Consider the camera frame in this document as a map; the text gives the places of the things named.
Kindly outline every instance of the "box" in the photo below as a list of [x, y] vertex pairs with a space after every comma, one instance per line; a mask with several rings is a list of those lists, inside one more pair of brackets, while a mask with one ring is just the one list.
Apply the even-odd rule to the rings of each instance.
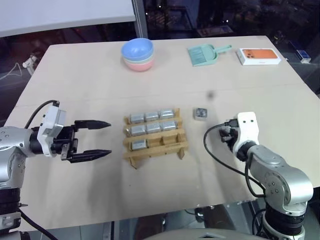
[[302, 64], [309, 64], [311, 61], [311, 57], [305, 50], [296, 50], [296, 55], [298, 56]]
[[242, 65], [277, 65], [281, 62], [272, 48], [239, 48], [236, 55]]

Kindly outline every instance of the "battery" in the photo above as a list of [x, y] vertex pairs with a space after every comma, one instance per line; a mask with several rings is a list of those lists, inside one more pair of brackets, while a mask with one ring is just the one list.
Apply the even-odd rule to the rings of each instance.
[[175, 117], [175, 113], [172, 109], [164, 109], [160, 111], [161, 119], [172, 119]]
[[159, 122], [148, 123], [146, 125], [146, 132], [148, 134], [161, 132], [161, 126]]
[[132, 136], [140, 136], [146, 134], [146, 126], [145, 125], [138, 125], [131, 127], [131, 135]]
[[159, 114], [156, 112], [156, 111], [153, 111], [153, 112], [146, 112], [144, 114], [144, 118], [147, 122], [150, 122], [150, 121], [155, 121], [155, 120], [158, 120], [159, 119]]
[[130, 122], [132, 124], [139, 124], [145, 122], [145, 115], [143, 113], [135, 113], [130, 115]]
[[174, 130], [177, 129], [177, 124], [175, 121], [163, 121], [161, 123], [162, 130], [163, 131], [169, 131], [169, 130]]
[[137, 140], [137, 141], [133, 141], [131, 143], [131, 149], [133, 151], [135, 150], [141, 150], [141, 149], [146, 149], [147, 148], [147, 141], [145, 139], [143, 140]]

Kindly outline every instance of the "small square object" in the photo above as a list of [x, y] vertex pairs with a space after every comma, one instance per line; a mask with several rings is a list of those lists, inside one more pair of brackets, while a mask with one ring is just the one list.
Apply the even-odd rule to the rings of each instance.
[[208, 117], [208, 110], [206, 108], [197, 107], [193, 111], [193, 118], [195, 120], [205, 121]]
[[153, 112], [146, 112], [144, 114], [145, 121], [150, 122], [150, 121], [155, 121], [159, 119], [159, 114], [156, 111]]
[[139, 124], [145, 122], [145, 115], [143, 113], [135, 113], [130, 115], [130, 122], [132, 124]]
[[146, 132], [148, 134], [153, 134], [153, 133], [158, 133], [161, 132], [161, 127], [159, 122], [154, 122], [154, 123], [148, 123], [146, 125]]
[[138, 125], [131, 127], [131, 135], [132, 136], [140, 136], [146, 134], [146, 126], [145, 125]]
[[133, 151], [141, 150], [141, 149], [146, 149], [146, 148], [147, 148], [147, 141], [146, 141], [145, 139], [133, 141], [133, 142], [131, 143], [131, 149], [132, 149]]
[[172, 119], [175, 117], [175, 113], [172, 109], [164, 109], [160, 111], [161, 119]]
[[175, 130], [177, 129], [177, 124], [175, 121], [164, 121], [161, 123], [163, 131]]

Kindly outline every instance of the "bowl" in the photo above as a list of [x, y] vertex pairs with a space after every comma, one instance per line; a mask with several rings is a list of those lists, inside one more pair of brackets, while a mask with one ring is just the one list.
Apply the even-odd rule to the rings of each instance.
[[145, 60], [141, 60], [141, 61], [131, 61], [131, 60], [126, 59], [125, 57], [123, 59], [124, 59], [124, 61], [126, 61], [130, 64], [145, 64], [145, 63], [151, 61], [153, 58], [154, 58], [154, 54], [152, 53], [152, 55], [150, 57], [148, 57]]
[[154, 52], [152, 42], [147, 38], [135, 38], [126, 42], [122, 48], [122, 56], [129, 61], [143, 61]]
[[136, 72], [143, 72], [143, 71], [147, 71], [149, 68], [151, 68], [154, 65], [154, 59], [151, 59], [148, 62], [145, 63], [140, 63], [140, 64], [134, 64], [134, 63], [130, 63], [126, 60], [124, 60], [125, 64], [133, 71]]

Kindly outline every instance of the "phone box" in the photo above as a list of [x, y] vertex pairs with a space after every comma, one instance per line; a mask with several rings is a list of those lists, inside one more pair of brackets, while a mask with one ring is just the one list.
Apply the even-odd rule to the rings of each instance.
[[236, 55], [242, 65], [277, 65], [281, 62], [272, 48], [239, 48]]

